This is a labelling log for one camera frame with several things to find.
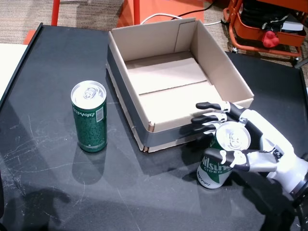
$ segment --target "robot finger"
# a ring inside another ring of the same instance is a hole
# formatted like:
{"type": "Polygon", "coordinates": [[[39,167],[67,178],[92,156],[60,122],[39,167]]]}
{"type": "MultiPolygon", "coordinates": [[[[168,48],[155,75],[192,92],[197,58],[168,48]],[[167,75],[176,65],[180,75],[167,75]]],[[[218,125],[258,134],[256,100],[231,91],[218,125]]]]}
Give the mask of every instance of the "robot finger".
{"type": "Polygon", "coordinates": [[[211,122],[211,121],[219,121],[222,123],[226,122],[227,115],[221,112],[210,112],[210,113],[205,113],[202,116],[198,116],[192,119],[192,123],[195,123],[195,124],[203,124],[203,123],[211,122]]]}
{"type": "Polygon", "coordinates": [[[269,152],[254,150],[225,151],[207,148],[204,156],[242,171],[272,172],[277,170],[277,161],[273,154],[269,152]]]}
{"type": "Polygon", "coordinates": [[[223,112],[229,112],[230,111],[230,103],[221,101],[217,103],[210,103],[210,102],[204,102],[204,103],[197,103],[196,108],[205,110],[205,109],[216,109],[223,112]]]}
{"type": "Polygon", "coordinates": [[[214,124],[201,125],[201,126],[193,129],[194,133],[202,133],[202,132],[213,131],[213,130],[216,131],[216,126],[214,124]]]}

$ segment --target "cardboard box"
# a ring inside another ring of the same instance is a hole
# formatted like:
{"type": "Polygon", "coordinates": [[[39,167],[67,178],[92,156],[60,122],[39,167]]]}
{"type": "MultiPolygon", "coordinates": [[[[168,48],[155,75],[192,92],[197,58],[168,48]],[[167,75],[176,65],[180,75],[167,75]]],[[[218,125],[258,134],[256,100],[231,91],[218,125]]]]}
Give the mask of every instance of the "cardboard box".
{"type": "Polygon", "coordinates": [[[201,21],[128,26],[109,33],[107,70],[140,150],[196,139],[198,102],[249,107],[253,93],[201,21]]]}

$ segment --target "green can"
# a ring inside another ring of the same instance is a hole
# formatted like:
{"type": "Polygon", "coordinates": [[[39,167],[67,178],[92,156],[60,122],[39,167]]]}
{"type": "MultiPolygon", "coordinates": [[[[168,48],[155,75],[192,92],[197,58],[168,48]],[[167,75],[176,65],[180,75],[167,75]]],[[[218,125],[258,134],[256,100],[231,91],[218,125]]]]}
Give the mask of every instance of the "green can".
{"type": "Polygon", "coordinates": [[[88,153],[102,150],[107,144],[106,89],[83,81],[72,89],[71,100],[79,146],[88,153]]]}
{"type": "MultiPolygon", "coordinates": [[[[220,125],[210,147],[225,151],[245,150],[249,147],[250,141],[247,129],[239,123],[230,121],[220,125]]],[[[231,167],[204,156],[197,169],[197,178],[202,186],[216,189],[223,185],[231,172],[231,167]]]]}

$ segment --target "robotic hand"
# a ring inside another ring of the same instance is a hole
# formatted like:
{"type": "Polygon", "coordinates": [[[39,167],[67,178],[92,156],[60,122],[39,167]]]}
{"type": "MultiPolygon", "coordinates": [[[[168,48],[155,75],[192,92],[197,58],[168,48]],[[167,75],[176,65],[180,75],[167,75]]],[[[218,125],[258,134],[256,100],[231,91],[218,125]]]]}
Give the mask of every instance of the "robotic hand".
{"type": "Polygon", "coordinates": [[[268,178],[278,181],[291,196],[298,200],[308,192],[308,162],[297,157],[292,144],[258,112],[244,109],[230,102],[197,103],[198,109],[215,109],[192,119],[198,124],[195,132],[215,133],[226,121],[242,123],[249,131],[251,145],[258,150],[221,152],[207,148],[204,155],[221,164],[250,172],[267,172],[268,178]]]}

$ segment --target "pull tab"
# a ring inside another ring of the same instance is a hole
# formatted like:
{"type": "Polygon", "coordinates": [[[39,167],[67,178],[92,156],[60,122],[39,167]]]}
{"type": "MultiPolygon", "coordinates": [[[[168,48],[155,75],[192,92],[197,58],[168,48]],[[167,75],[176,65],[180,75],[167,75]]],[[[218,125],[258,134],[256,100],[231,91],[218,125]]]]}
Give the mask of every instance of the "pull tab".
{"type": "Polygon", "coordinates": [[[230,133],[229,141],[232,148],[238,149],[241,147],[240,137],[236,132],[230,133]]]}
{"type": "Polygon", "coordinates": [[[83,98],[92,99],[96,95],[97,89],[95,88],[87,88],[85,93],[83,94],[83,98]]]}

